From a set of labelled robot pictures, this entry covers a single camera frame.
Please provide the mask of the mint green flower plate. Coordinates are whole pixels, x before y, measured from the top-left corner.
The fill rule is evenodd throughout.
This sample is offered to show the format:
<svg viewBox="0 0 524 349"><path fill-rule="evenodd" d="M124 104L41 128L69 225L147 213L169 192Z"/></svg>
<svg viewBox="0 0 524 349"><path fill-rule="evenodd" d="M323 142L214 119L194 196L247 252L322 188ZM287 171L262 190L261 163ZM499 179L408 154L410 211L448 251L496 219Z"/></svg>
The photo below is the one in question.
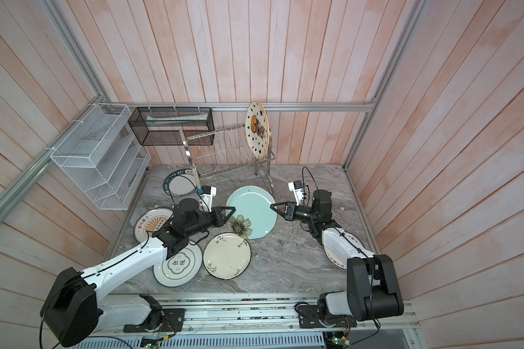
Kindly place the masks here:
<svg viewBox="0 0 524 349"><path fill-rule="evenodd" d="M273 196L266 190L258 186L243 186L237 189L227 200L227 206L233 206L236 211L233 217L240 221L247 230L240 233L240 229L235 231L249 239L259 239L268 235L274 228L277 221L277 213L270 205L274 204Z"/></svg>

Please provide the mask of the star pattern orange rim plate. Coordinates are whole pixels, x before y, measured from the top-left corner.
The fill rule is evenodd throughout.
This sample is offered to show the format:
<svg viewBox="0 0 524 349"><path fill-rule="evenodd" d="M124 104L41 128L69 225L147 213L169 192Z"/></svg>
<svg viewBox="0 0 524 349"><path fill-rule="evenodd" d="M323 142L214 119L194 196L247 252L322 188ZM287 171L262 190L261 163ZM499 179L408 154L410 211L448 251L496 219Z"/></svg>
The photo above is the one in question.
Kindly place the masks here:
<svg viewBox="0 0 524 349"><path fill-rule="evenodd" d="M247 108L245 134L254 157L265 157L270 142L269 121L264 107L258 101L253 101Z"/></svg>

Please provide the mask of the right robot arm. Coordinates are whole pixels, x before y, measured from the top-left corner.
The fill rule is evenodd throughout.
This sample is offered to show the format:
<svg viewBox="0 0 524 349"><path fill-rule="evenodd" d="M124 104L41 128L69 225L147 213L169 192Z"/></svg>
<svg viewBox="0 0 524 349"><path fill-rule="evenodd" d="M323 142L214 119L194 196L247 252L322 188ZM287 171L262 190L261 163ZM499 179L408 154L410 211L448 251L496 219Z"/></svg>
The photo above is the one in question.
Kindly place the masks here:
<svg viewBox="0 0 524 349"><path fill-rule="evenodd" d="M271 204L270 208L286 221L307 224L312 237L346 268L346 290L322 294L315 306L303 304L301 317L316 318L326 327L350 319L378 321L403 315L403 296L392 259L348 237L333 219L330 191L316 190L310 206L302 206L297 199Z"/></svg>

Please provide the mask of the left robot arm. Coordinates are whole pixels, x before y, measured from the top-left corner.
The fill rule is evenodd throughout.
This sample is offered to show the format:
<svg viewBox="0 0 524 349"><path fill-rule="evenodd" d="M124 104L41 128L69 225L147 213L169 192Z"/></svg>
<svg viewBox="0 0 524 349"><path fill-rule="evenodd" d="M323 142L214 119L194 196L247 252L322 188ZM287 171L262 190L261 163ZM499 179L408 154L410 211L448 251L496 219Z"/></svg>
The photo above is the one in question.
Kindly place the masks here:
<svg viewBox="0 0 524 349"><path fill-rule="evenodd" d="M39 312L41 325L47 326L65 348L113 327L161 330L164 311L152 296L142 294L116 305L105 304L103 299L147 268L177 255L189 245L191 236L224 226L235 210L232 206L214 206L205 212L197 200L181 200L167 222L144 243L82 271L62 271Z"/></svg>

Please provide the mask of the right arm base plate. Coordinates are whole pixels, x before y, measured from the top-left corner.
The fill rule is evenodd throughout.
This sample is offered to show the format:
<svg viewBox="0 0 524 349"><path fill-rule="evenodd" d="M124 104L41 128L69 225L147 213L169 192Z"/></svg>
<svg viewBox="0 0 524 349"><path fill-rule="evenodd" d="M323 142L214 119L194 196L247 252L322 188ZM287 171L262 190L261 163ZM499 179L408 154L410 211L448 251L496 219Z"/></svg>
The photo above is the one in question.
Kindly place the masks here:
<svg viewBox="0 0 524 349"><path fill-rule="evenodd" d="M357 326L357 322L351 316L326 314L323 306L298 302L294 305L294 310L298 315L299 327L302 329L341 327L350 330Z"/></svg>

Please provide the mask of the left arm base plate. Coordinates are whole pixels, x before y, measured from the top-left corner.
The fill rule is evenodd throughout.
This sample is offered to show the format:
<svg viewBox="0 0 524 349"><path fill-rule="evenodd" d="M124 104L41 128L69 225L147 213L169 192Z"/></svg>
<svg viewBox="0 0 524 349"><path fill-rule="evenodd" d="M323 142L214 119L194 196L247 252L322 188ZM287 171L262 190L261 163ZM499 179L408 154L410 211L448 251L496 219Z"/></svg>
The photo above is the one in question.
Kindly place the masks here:
<svg viewBox="0 0 524 349"><path fill-rule="evenodd" d="M168 308L153 310L138 325L127 324L123 333L137 332L180 332L183 328L186 310L184 308Z"/></svg>

